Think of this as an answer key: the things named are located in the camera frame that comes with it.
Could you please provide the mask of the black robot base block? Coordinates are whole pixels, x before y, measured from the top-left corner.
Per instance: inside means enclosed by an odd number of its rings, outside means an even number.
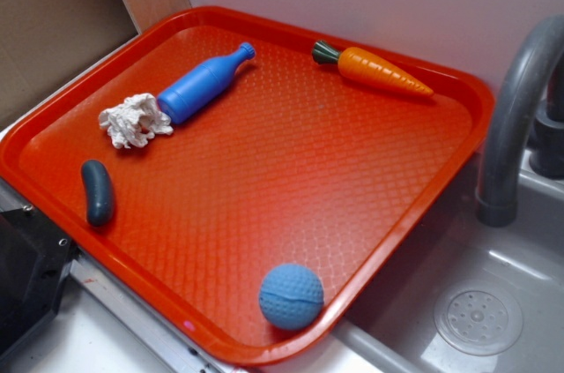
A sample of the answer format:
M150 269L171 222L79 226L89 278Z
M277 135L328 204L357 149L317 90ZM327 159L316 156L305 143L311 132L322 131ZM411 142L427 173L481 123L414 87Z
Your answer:
M72 239L32 205L1 213L1 360L52 321L76 253Z

